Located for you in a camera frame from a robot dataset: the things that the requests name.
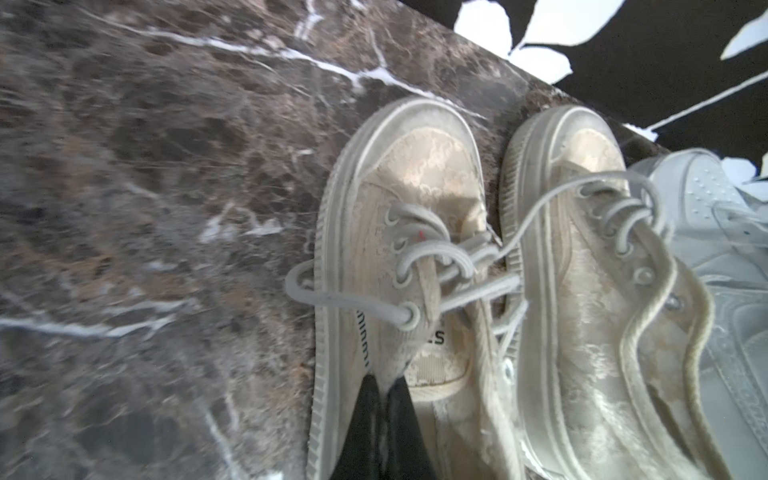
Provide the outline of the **beige sneaker one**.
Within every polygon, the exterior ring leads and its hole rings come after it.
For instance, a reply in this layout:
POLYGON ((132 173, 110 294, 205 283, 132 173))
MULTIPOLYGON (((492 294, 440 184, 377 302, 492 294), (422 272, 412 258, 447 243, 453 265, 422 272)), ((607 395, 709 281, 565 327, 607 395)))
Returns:
POLYGON ((603 118, 565 105, 526 120, 499 214, 528 303, 513 341, 526 464, 547 479, 729 478, 698 369, 714 301, 603 118))
POLYGON ((527 304, 486 220, 472 132, 450 106, 408 97, 342 150, 319 206, 311 260, 286 293, 314 310, 316 366, 306 475, 330 479, 363 378, 386 405, 404 377, 437 479, 521 479, 507 354, 527 304))

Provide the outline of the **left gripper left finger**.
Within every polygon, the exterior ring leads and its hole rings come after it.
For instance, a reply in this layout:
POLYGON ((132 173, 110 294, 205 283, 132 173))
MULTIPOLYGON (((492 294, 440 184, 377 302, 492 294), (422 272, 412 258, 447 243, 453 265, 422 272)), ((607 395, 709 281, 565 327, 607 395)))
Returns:
POLYGON ((373 375, 361 383, 341 454, 331 480, 378 479, 381 396, 373 375))

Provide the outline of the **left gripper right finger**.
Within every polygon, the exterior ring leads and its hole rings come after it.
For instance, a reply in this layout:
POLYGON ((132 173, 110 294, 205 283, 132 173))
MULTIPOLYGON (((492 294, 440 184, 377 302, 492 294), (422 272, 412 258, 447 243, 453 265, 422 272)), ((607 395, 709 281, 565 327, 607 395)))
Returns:
POLYGON ((404 377, 398 378, 388 392, 385 420, 385 478, 437 479, 404 377))

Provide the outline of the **white sneaker one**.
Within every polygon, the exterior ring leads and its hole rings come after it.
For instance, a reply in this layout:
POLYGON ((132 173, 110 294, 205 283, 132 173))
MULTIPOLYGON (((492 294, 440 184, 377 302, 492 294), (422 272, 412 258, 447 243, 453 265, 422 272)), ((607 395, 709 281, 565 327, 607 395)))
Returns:
POLYGON ((767 476, 767 219, 704 149, 647 158, 632 170, 654 183, 673 225, 673 253, 715 302, 699 364, 703 409, 737 479, 767 476))

